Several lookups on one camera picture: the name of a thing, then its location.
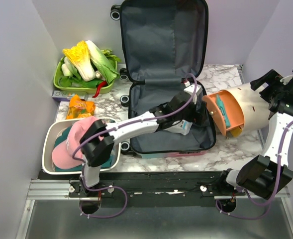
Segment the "clear packet of items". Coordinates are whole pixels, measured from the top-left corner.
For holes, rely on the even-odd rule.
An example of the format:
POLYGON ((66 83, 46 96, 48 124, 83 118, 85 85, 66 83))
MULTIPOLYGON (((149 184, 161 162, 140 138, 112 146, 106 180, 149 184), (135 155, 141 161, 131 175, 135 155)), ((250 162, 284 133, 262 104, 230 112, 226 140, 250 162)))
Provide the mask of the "clear packet of items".
POLYGON ((192 125, 192 122, 181 120, 177 121, 176 123, 173 123, 173 125, 170 128, 168 128, 167 131, 187 135, 190 132, 192 125))

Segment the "teal tube bottle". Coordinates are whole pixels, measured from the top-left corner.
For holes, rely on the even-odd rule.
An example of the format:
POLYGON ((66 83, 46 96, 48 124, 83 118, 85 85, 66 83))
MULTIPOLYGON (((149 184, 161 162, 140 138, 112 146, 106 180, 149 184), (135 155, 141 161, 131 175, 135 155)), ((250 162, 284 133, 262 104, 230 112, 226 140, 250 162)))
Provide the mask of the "teal tube bottle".
POLYGON ((224 119, 224 122, 225 122, 225 126, 226 128, 229 128, 230 127, 230 121, 229 121, 229 118, 227 116, 227 113, 226 113, 226 109, 225 109, 225 106, 224 106, 224 103, 221 99, 221 97, 219 95, 216 95, 216 100, 215 100, 222 116, 223 116, 223 119, 224 119))

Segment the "cream cylindrical bucket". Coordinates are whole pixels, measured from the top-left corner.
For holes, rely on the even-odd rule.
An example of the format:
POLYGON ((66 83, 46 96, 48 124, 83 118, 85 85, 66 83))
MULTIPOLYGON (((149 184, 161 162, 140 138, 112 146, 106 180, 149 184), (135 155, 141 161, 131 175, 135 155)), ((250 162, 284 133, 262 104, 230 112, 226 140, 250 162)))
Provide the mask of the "cream cylindrical bucket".
POLYGON ((244 132, 250 132, 266 127, 269 124, 269 103, 261 98, 260 93, 265 89, 262 85, 252 90, 250 83, 228 88, 227 91, 235 98, 244 117, 244 132))

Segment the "yellow drawer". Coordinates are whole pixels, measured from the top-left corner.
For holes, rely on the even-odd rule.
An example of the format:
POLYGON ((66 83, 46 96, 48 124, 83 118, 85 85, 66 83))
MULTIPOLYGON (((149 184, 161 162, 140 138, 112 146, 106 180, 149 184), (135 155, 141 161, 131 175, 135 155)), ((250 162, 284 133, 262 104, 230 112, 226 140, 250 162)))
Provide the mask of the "yellow drawer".
POLYGON ((232 135, 232 137, 238 137, 242 133, 243 129, 238 126, 236 128, 231 129, 229 132, 232 135))

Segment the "pink and teal kids suitcase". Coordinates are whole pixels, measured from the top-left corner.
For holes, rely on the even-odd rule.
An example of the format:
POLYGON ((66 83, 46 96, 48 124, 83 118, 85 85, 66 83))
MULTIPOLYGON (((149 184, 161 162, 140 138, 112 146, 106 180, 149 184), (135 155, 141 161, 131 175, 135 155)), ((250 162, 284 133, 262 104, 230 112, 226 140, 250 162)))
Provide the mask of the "pink and teal kids suitcase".
MULTIPOLYGON (((202 72, 208 5, 204 0, 126 0, 113 5, 110 17, 120 22, 126 67, 120 70, 132 85, 129 118, 169 102, 181 92, 187 74, 202 72)), ((216 143, 216 130, 207 110, 204 125, 193 123, 187 135, 166 130, 130 140, 143 158, 202 154, 216 143)))

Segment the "teal cloth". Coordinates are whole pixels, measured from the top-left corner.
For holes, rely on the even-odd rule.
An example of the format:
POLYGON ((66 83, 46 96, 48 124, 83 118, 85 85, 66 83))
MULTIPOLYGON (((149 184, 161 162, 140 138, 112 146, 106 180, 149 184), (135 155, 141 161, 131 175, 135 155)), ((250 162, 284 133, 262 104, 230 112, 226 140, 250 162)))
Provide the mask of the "teal cloth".
POLYGON ((70 126, 61 131, 54 143, 52 162, 55 171, 59 173, 78 172, 81 170, 80 162, 71 158, 71 155, 67 153, 67 147, 65 146, 71 128, 72 127, 70 126))

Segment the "pink baseball cap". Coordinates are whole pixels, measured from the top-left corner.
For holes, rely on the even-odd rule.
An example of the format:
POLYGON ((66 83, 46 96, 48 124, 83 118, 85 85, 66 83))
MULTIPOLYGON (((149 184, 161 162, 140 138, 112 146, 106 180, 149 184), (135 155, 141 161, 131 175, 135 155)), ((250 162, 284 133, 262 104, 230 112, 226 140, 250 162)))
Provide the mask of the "pink baseball cap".
POLYGON ((71 126, 67 138, 53 149, 52 161, 55 166, 62 170, 69 170, 81 165, 81 162, 75 160, 72 155, 80 145, 80 139, 96 120, 98 118, 91 116, 78 120, 71 126))

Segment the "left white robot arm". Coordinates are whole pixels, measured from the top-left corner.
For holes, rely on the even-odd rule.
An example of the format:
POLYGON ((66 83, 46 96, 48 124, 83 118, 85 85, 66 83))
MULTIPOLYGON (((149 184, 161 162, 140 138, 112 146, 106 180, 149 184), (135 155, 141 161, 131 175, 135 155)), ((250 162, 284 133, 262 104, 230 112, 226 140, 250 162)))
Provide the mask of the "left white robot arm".
POLYGON ((144 114, 125 121, 104 124, 94 121, 80 139, 84 155, 80 191, 87 197, 97 192, 101 166, 110 158, 113 147, 133 137, 166 130, 186 135, 196 117, 197 99, 202 88, 189 86, 175 95, 170 102, 158 105, 144 114))

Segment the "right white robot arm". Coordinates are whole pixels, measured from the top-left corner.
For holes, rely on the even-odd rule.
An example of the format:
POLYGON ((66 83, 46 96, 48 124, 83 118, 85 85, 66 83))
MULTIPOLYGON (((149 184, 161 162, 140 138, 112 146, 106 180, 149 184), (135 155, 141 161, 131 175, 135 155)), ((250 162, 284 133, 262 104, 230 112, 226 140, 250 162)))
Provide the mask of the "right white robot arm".
POLYGON ((216 190, 227 195, 234 187, 268 201, 293 179, 288 168, 288 150, 293 135, 293 73, 282 77, 275 70, 251 81, 250 90, 268 103, 269 131, 261 154, 241 170, 227 170, 226 178, 216 182, 216 190))

